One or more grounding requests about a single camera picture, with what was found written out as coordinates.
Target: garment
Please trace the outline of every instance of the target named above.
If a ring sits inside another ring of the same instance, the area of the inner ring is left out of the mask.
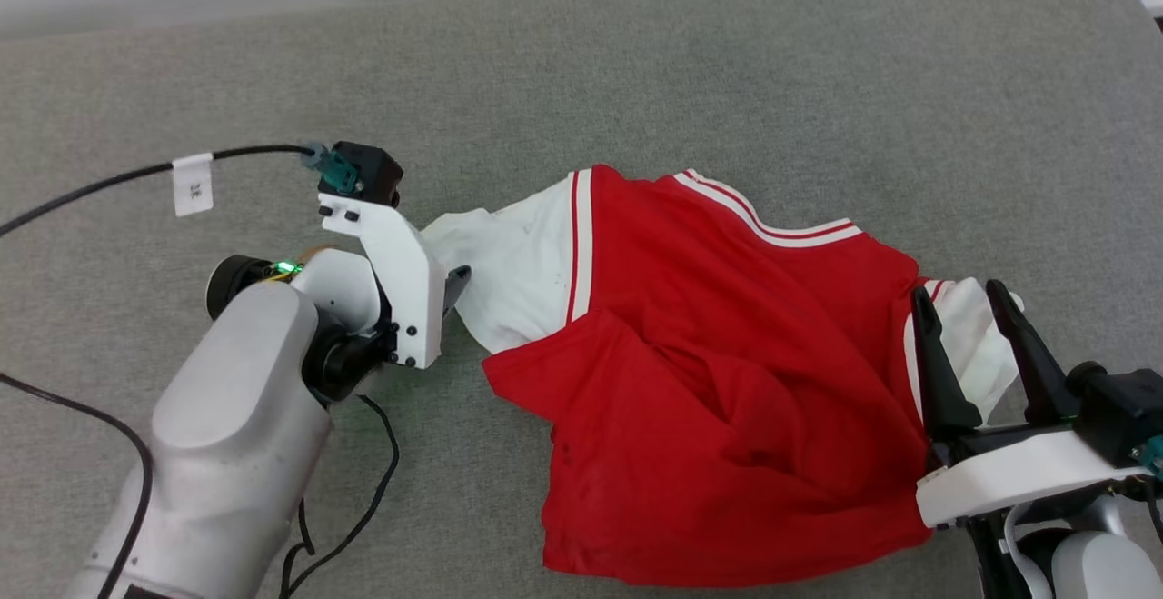
[[[554,570],[739,586],[920,544],[912,290],[984,414],[1016,372],[976,280],[920,277],[847,219],[773,229],[693,171],[595,165],[424,237],[473,266],[457,311],[494,392],[554,425]]]

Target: red fabric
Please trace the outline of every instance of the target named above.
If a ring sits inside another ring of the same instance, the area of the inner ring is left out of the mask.
[[[598,165],[591,197],[588,312],[485,362],[554,423],[545,566],[740,586],[925,542],[914,261],[864,234],[772,245],[672,177]]]

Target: cable label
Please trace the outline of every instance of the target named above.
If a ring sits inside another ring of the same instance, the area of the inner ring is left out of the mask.
[[[173,211],[178,218],[214,208],[212,159],[207,152],[173,161]]]

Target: white sleeve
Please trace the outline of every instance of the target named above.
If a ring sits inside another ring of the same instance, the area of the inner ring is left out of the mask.
[[[491,354],[562,329],[573,284],[575,177],[490,214],[442,214],[421,235],[444,269],[472,266],[456,309]]]
[[[977,406],[982,420],[987,422],[990,413],[1018,377],[1018,363],[1009,341],[993,322],[989,297],[977,279],[928,280],[925,287],[941,319],[941,343],[961,383],[961,391]],[[1019,309],[1026,309],[1021,298],[1014,293],[1011,295]],[[905,364],[920,415],[921,391],[912,316],[905,325]]]

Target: gray tablecloth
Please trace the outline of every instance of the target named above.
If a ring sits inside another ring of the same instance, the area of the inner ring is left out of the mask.
[[[420,0],[8,43],[0,98],[0,219],[124,169],[286,140],[387,148],[418,226],[595,161],[637,177],[695,167],[765,222],[848,216],[927,274],[1001,277],[1068,364],[1163,369],[1163,37],[1137,0]],[[108,190],[0,242],[6,372],[147,430],[209,326],[217,261],[337,238],[293,157],[221,164],[215,209],[192,218],[174,219],[169,184]],[[301,596],[671,596],[541,569],[549,428],[492,395],[483,355],[454,319],[433,370],[384,380],[399,471]],[[308,491],[321,547],[388,459],[369,409],[335,421]],[[63,591],[133,461],[91,418],[0,388],[0,596]],[[1146,508],[1126,516],[1163,564]],[[952,532],[734,596],[976,585]]]

